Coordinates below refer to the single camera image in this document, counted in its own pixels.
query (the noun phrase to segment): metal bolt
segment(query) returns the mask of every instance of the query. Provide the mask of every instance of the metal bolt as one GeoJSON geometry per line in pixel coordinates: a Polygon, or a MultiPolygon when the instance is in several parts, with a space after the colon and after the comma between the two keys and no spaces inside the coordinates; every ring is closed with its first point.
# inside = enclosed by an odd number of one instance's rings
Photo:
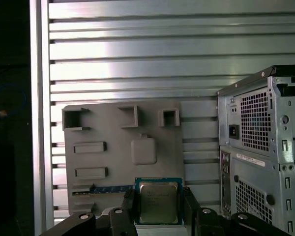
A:
{"type": "Polygon", "coordinates": [[[246,220],[246,219],[248,219],[248,216],[240,214],[240,215],[238,215],[238,218],[241,220],[246,220]]]}
{"type": "Polygon", "coordinates": [[[203,209],[202,212],[203,212],[204,214],[210,214],[210,213],[211,213],[211,211],[210,211],[209,209],[203,209]]]}
{"type": "Polygon", "coordinates": [[[84,215],[80,215],[80,219],[82,219],[82,220],[85,220],[85,219],[87,219],[89,217],[89,215],[86,215],[86,214],[84,214],[84,215]]]}

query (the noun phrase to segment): sticker label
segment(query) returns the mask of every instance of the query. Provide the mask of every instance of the sticker label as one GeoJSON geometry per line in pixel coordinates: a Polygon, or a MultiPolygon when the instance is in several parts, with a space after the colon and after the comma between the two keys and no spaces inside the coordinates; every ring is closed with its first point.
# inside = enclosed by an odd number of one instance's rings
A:
{"type": "Polygon", "coordinates": [[[241,159],[241,160],[249,161],[251,163],[254,163],[254,164],[258,165],[258,166],[262,166],[262,167],[266,166],[266,163],[264,161],[260,161],[258,159],[255,159],[255,158],[252,158],[252,157],[249,157],[249,156],[245,156],[245,155],[237,153],[236,157],[241,159]]]}

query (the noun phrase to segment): aluminum wall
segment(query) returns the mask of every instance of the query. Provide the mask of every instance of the aluminum wall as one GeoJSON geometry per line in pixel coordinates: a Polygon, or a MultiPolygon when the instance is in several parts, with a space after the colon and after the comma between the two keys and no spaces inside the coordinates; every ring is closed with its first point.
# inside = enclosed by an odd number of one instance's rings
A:
{"type": "Polygon", "coordinates": [[[31,0],[36,234],[68,216],[61,109],[182,101],[186,181],[219,210],[214,93],[295,64],[295,1],[31,0]]]}

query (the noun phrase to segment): computer tower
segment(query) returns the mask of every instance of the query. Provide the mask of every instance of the computer tower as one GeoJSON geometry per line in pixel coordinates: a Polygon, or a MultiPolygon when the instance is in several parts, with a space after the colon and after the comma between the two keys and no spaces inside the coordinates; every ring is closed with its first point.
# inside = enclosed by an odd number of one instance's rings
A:
{"type": "Polygon", "coordinates": [[[224,216],[248,212],[295,236],[295,65],[217,96],[224,216]]]}

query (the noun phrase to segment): ventilation grille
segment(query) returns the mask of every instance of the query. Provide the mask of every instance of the ventilation grille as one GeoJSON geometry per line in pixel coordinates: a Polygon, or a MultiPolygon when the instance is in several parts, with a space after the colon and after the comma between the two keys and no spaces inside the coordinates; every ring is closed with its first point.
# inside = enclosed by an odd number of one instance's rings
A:
{"type": "Polygon", "coordinates": [[[271,124],[266,92],[242,98],[240,107],[243,145],[269,151],[271,124]]]}
{"type": "Polygon", "coordinates": [[[236,186],[236,211],[248,212],[272,225],[272,211],[265,206],[265,196],[248,184],[236,186]]]}

